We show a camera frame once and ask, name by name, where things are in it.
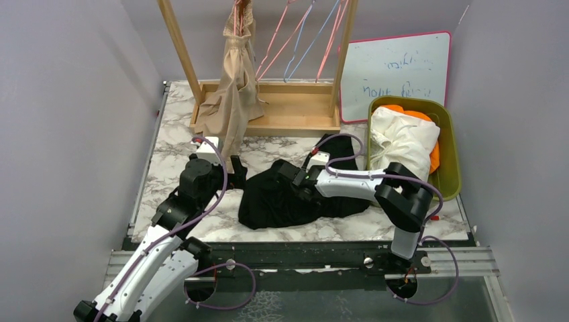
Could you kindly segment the black shorts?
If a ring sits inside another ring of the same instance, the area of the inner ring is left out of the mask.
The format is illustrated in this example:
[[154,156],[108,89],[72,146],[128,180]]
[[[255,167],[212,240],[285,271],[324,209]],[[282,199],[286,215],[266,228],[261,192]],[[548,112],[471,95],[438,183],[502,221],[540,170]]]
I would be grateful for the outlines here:
[[349,197],[325,198],[319,204],[296,197],[292,188],[280,182],[278,170],[288,161],[277,159],[271,167],[246,181],[238,221],[250,229],[304,225],[321,217],[344,218],[361,213],[370,201]]

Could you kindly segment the pink wire hanger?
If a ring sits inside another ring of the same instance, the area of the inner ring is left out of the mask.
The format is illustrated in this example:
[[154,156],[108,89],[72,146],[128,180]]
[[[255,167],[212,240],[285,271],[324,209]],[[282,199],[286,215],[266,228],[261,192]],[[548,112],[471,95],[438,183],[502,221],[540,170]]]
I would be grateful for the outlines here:
[[348,7],[349,2],[350,2],[349,0],[341,0],[338,4],[338,9],[336,11],[336,16],[335,16],[335,19],[333,21],[333,26],[332,26],[331,33],[329,36],[329,40],[328,40],[325,52],[323,54],[321,64],[319,66],[317,76],[315,78],[315,82],[317,82],[317,83],[318,83],[319,79],[321,78],[321,74],[323,72],[323,69],[324,69],[326,63],[327,63],[329,53],[331,52],[331,48],[332,48],[332,45],[334,43],[335,37],[336,37],[338,30],[342,24],[342,20],[344,18],[344,15],[345,15],[345,12],[346,12],[346,9]]

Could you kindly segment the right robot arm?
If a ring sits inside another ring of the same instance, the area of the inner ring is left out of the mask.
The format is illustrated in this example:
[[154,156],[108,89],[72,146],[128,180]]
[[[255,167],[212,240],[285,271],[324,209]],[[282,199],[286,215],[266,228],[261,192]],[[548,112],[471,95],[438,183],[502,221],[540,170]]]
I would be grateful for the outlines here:
[[308,171],[291,164],[282,165],[278,181],[290,187],[302,201],[318,204],[334,197],[376,202],[395,226],[389,268],[403,273],[414,263],[433,187],[408,168],[392,162],[384,170],[340,170],[312,166]]

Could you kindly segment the olive green plastic bin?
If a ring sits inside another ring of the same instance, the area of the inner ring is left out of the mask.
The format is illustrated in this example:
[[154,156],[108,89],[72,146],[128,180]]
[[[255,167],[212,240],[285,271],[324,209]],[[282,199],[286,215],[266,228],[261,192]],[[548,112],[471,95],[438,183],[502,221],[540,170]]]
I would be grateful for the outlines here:
[[443,105],[429,99],[385,95],[371,101],[368,114],[372,115],[381,105],[399,105],[405,109],[426,114],[440,128],[437,140],[439,144],[439,167],[429,175],[428,182],[440,191],[444,201],[457,197],[462,188],[462,177],[457,140],[450,112]]

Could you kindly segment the pink framed whiteboard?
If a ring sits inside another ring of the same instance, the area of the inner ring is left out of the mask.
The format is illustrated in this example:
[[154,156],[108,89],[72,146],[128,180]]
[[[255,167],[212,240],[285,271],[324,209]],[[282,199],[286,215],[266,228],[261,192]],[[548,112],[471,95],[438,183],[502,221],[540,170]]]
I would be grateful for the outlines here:
[[451,43],[447,31],[351,41],[340,84],[341,121],[366,121],[369,104],[382,96],[445,105]]

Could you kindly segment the beige shorts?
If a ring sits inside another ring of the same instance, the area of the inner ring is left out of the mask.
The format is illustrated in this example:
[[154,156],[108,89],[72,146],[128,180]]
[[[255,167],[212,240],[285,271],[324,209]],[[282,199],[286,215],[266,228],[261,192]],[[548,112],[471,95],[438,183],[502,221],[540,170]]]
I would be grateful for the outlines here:
[[254,70],[252,42],[256,25],[252,10],[253,2],[247,1],[241,36],[234,35],[234,14],[229,15],[223,30],[225,47],[219,85],[200,104],[195,122],[195,133],[220,139],[225,158],[238,153],[248,122],[264,115]]

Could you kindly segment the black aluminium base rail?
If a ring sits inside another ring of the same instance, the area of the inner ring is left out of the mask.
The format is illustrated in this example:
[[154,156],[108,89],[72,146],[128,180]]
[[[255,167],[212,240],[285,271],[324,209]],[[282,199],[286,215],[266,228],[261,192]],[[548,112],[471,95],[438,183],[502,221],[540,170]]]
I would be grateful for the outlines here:
[[245,264],[256,276],[257,290],[381,290],[388,280],[499,276],[488,247],[452,243],[447,250],[425,242],[410,260],[396,257],[386,241],[216,242],[215,264]]

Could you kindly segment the wooden clothes rack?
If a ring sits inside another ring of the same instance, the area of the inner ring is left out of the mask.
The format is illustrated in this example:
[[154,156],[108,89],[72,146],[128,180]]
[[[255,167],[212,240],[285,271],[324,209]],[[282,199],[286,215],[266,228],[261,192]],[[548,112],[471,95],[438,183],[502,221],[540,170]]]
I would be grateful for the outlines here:
[[[217,90],[219,80],[198,81],[171,2],[159,1],[158,6],[195,99],[190,122],[190,128],[195,133],[199,106]],[[259,63],[254,61],[258,98],[264,115],[248,122],[245,136],[319,137],[325,133],[339,132],[340,84],[357,7],[357,1],[349,2],[340,26],[344,30],[333,83],[298,83],[289,78],[276,82],[263,80],[269,68],[290,44],[290,39],[284,42],[274,57],[265,53]]]

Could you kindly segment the orange shorts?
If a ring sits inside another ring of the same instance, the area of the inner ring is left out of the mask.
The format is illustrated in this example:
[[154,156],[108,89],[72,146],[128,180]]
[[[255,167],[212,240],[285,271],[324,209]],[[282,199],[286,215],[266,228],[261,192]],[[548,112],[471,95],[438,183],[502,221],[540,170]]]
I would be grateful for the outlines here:
[[[425,121],[432,122],[431,118],[428,115],[421,113],[421,112],[418,112],[418,111],[404,110],[403,107],[400,105],[381,105],[380,107],[390,109],[392,111],[396,111],[398,113],[402,113],[405,115],[409,115],[411,117],[415,117],[418,119],[422,119]],[[430,158],[429,174],[432,174],[440,166],[439,142],[436,142],[435,146],[431,149],[431,153],[429,155],[429,158]]]

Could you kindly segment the white shorts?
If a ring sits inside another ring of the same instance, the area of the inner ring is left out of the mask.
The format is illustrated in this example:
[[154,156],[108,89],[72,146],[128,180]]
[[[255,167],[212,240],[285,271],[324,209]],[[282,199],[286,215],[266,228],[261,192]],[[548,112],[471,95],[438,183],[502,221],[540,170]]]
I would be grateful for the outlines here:
[[439,134],[440,128],[433,121],[378,107],[370,118],[368,167],[377,170],[398,162],[426,181],[429,155]]

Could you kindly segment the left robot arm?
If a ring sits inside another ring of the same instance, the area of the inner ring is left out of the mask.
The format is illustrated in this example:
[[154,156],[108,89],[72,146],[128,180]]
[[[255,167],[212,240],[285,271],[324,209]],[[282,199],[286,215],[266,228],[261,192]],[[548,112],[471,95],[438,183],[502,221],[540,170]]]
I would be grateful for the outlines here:
[[92,301],[74,309],[76,321],[147,321],[157,306],[194,274],[211,266],[211,248],[189,232],[228,189],[243,189],[246,167],[230,158],[233,173],[217,161],[191,154],[178,186],[159,204],[152,224],[136,251],[110,284]]

